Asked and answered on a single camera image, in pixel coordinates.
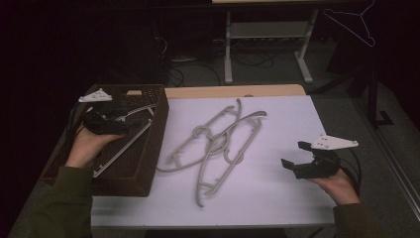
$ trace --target plastic hanger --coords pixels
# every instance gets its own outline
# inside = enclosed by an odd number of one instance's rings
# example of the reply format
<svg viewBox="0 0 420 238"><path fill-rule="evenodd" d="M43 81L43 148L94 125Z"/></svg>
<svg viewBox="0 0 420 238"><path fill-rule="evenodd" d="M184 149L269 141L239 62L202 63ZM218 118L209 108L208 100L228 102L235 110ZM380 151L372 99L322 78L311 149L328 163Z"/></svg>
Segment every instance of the plastic hanger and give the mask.
<svg viewBox="0 0 420 238"><path fill-rule="evenodd" d="M345 29L347 29L349 32L351 32L353 35L355 35L356 37L358 37L361 41L363 41L365 44L367 44L370 47L374 47L374 45L376 44L376 41L374 40L373 37L370 36L370 31L368 30L368 26L365 22L364 19L364 14L365 12L374 4L374 0L372 1L372 3L367 6L361 13L347 13L347 12L336 12L334 10L331 9L325 9L323 11L324 15L329 17L330 19L332 19L333 21L335 21L336 23L338 23L339 25L341 25L342 27L344 27ZM340 20L336 19L337 15L349 15L349 16L355 16L360 18L362 24L364 25L366 31L367 31L367 36L366 37L361 37L360 35L358 35L355 31L353 31L352 29L350 29L348 26L346 26L344 23L340 22Z"/></svg>

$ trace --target brown box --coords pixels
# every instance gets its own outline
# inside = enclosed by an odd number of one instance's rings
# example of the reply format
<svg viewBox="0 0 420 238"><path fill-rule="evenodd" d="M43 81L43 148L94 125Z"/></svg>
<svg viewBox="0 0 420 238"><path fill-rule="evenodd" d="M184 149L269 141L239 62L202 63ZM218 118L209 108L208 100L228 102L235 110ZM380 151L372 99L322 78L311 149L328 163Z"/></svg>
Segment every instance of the brown box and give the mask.
<svg viewBox="0 0 420 238"><path fill-rule="evenodd" d="M106 171L92 181L93 195L109 196L148 196L155 176L158 163L158 156L163 140L164 128L166 126L169 106L166 94L162 85L137 85L137 84L103 84L92 86L87 93L102 88L106 93L112 95L113 103L118 103L129 110L155 104L154 116L149 110L134 113L127 117L127 120L142 119L146 122L152 119L151 126L142 134ZM135 95L128 95L127 92L136 90ZM89 104L81 103L82 114ZM76 116L74 119L77 127L81 119ZM108 144L95 160L93 170L98 171L100 165L105 165L115 154L117 154L136 134L141 130L137 128L130 130L124 138ZM65 164L67 159L65 140L61 138L52 158L44 169L41 180L53 184L56 180L58 168Z"/></svg>

